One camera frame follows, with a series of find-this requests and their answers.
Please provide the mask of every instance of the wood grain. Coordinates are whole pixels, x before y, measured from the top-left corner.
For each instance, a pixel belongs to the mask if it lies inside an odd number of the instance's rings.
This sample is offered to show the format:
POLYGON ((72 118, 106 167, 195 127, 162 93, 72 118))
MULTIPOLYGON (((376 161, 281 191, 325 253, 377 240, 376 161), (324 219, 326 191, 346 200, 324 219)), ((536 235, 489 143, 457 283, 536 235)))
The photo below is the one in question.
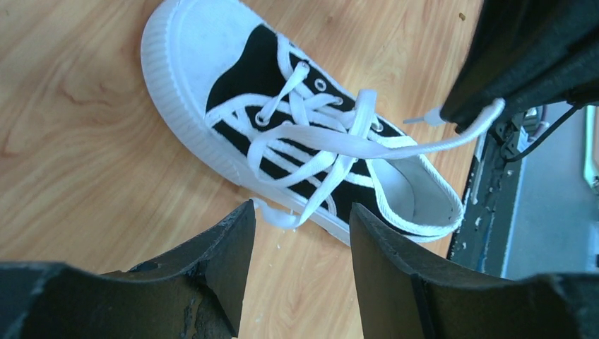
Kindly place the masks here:
MULTIPOLYGON (((250 193, 172 135, 148 97, 139 41, 160 0, 0 0, 0 258, 126 270, 215 224, 250 193)), ((440 105, 480 1, 248 0, 401 126, 440 105)), ((401 126, 417 141, 453 127, 401 126)), ((431 154, 462 192, 473 144, 431 154)), ((311 222, 258 216, 241 338, 361 338, 349 248, 311 222)), ((444 255, 448 240, 425 245, 444 255)))

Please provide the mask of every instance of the white rubber sole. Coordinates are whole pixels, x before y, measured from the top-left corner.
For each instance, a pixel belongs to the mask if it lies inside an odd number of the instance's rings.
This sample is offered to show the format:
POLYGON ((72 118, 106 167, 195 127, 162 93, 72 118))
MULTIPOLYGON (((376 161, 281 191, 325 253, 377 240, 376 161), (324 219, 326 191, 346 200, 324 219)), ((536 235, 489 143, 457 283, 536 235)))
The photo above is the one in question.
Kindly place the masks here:
MULTIPOLYGON (((175 136, 202 162, 228 181, 279 203, 290 210, 302 212, 307 200, 291 190, 281 191, 264 186, 254 179, 239 151, 206 125, 198 113, 190 91, 179 81, 176 59, 171 55, 171 37, 177 28, 173 18, 181 1, 166 0, 148 20, 141 41, 141 66, 150 97, 175 136)), ((256 25, 264 23, 256 16, 256 25)), ((349 226, 324 209, 318 209, 310 220, 328 233, 350 244, 349 226)), ((417 242, 430 242, 440 237, 409 237, 417 242)))

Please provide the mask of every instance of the canvas shoe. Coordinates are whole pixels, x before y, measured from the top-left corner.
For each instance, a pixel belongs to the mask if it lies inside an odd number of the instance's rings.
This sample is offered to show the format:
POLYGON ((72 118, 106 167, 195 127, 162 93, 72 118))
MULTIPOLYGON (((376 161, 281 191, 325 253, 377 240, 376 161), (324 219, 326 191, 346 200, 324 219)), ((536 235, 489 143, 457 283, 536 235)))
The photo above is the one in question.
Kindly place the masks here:
POLYGON ((416 145, 375 113, 376 92, 354 97, 236 0, 166 0, 141 61, 159 113, 196 157, 299 213, 255 198, 265 221, 311 219, 346 244, 353 203, 418 242, 453 232, 461 200, 422 154, 472 140, 502 110, 496 100, 461 136, 416 145))

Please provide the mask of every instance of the eyelet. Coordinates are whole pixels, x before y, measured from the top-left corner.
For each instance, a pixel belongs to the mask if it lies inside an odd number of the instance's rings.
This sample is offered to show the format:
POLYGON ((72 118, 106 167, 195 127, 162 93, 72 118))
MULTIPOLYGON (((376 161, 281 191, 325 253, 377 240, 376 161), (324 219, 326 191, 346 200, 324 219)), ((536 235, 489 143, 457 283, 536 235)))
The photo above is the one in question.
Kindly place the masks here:
POLYGON ((271 122, 270 120, 262 119, 262 117, 260 117, 260 114, 256 114, 254 121, 256 122, 256 125, 261 126, 261 127, 268 126, 268 123, 271 122))
POLYGON ((314 81, 314 87, 316 87, 317 90, 324 92, 326 90, 326 83, 324 80, 318 78, 314 81))
POLYGON ((383 124, 381 124, 380 121, 377 121, 376 123, 373 122, 370 128, 377 133, 382 132, 384 129, 383 124))
POLYGON ((304 68, 304 69, 310 69, 310 65, 309 65, 307 62, 305 62, 305 61, 300 61, 300 62, 298 62, 298 63, 297 63, 297 66, 298 66, 298 67, 302 67, 302 68, 304 68))

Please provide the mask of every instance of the white shoelace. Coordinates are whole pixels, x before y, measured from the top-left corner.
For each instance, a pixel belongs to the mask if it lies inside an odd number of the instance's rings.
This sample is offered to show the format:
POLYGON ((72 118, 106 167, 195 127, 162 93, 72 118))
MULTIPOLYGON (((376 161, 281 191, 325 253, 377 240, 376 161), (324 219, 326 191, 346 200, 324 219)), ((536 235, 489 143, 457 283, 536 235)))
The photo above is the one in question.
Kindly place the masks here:
POLYGON ((463 145, 485 133, 505 107, 503 99, 496 99, 490 106, 483 109, 478 118, 462 134, 454 138, 415 145, 414 140, 406 136, 397 138, 397 144, 389 148, 367 139, 369 130, 380 126, 375 112, 375 91, 361 90, 358 93, 355 108, 349 112, 330 109, 328 105, 338 103, 339 98, 326 93, 319 93, 311 98, 304 99, 298 92, 294 91, 295 87, 307 77, 309 70, 308 64, 298 63, 279 95, 269 100, 256 115, 256 123, 263 126, 267 125, 278 105, 281 104, 281 100, 289 95, 291 116, 296 124, 281 124, 261 133, 251 142, 247 155, 249 167, 258 181, 277 188, 292 186, 317 173, 328 170, 325 179, 308 199, 303 212, 299 215, 272 208, 260 198, 252 198, 256 207, 262 210, 262 216, 266 222, 285 229, 296 228, 306 222, 312 213, 347 177, 353 164, 358 159, 402 159, 463 145), (336 123, 334 124, 336 126, 335 130, 310 126, 311 121, 327 121, 328 126, 331 125, 331 120, 336 123), (264 179, 260 175, 260 163, 267 150, 268 143, 282 138, 298 142, 306 147, 319 150, 319 152, 297 171, 286 177, 264 179))

